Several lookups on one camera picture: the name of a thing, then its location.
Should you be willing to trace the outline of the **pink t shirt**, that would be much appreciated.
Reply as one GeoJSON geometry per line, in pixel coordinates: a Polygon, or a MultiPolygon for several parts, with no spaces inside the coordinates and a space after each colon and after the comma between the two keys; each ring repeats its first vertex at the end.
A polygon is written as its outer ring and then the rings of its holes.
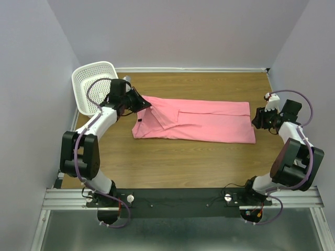
{"type": "Polygon", "coordinates": [[[248,102],[163,99],[137,113],[135,139],[163,138],[219,143],[256,143],[248,102]]]}

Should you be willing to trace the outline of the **white perforated plastic basket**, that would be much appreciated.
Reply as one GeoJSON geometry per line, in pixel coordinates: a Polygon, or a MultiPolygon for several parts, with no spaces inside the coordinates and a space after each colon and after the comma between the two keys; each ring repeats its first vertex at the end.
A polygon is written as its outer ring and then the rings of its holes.
{"type": "Polygon", "coordinates": [[[110,91],[110,80],[117,79],[114,66],[99,61],[77,68],[71,76],[74,96],[79,112],[91,117],[110,91]]]}

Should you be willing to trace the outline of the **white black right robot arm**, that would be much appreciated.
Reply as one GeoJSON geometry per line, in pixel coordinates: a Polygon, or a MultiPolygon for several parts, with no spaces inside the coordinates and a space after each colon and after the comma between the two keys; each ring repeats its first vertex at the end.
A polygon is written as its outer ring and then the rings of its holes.
{"type": "Polygon", "coordinates": [[[280,99],[277,95],[270,95],[265,100],[266,106],[256,110],[252,124],[257,129],[273,129],[282,138],[284,146],[268,174],[247,180],[241,200],[248,205],[260,198],[265,200],[279,190],[308,190],[325,155],[323,150],[310,143],[303,126],[297,122],[301,103],[288,99],[282,110],[278,110],[280,99]]]}

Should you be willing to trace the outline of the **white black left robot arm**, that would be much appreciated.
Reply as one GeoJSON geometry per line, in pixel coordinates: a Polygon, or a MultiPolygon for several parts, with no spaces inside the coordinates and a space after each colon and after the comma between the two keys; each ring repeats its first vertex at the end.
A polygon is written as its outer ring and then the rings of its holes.
{"type": "Polygon", "coordinates": [[[96,106],[97,111],[85,125],[63,134],[60,170],[78,178],[86,188],[98,194],[102,205],[109,207],[115,201],[119,204],[124,202],[117,198],[115,183],[100,169],[99,141],[112,125],[126,116],[125,110],[138,113],[151,104],[137,92],[127,77],[97,79],[89,86],[88,92],[100,82],[109,84],[109,92],[101,102],[86,94],[86,100],[96,106]]]}

